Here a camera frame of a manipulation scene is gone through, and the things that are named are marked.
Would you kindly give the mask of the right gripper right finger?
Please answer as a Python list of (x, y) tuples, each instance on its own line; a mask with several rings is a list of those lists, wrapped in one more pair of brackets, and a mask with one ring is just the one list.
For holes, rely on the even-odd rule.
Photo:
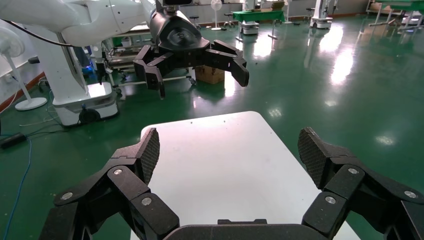
[(349, 213), (362, 216), (386, 240), (424, 237), (424, 196), (367, 167), (348, 148), (323, 141), (303, 128), (297, 141), (301, 162), (320, 190), (302, 224), (333, 239)]

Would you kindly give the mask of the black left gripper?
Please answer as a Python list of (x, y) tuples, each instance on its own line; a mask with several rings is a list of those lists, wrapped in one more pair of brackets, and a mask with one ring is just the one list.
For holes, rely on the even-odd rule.
[(166, 97), (163, 74), (172, 71), (171, 65), (205, 65), (230, 72), (241, 87), (248, 86), (250, 73), (243, 51), (221, 40), (210, 43), (181, 11), (155, 10), (149, 29), (157, 52), (144, 45), (132, 62), (136, 77), (146, 82), (149, 90), (158, 91), (161, 99)]

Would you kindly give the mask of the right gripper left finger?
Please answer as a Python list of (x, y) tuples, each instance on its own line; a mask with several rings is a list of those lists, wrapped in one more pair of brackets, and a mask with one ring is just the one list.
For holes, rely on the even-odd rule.
[(90, 240), (119, 214), (139, 239), (164, 239), (180, 220), (149, 188), (159, 155), (155, 128), (147, 129), (137, 144), (117, 149), (98, 172), (55, 197), (39, 238)]

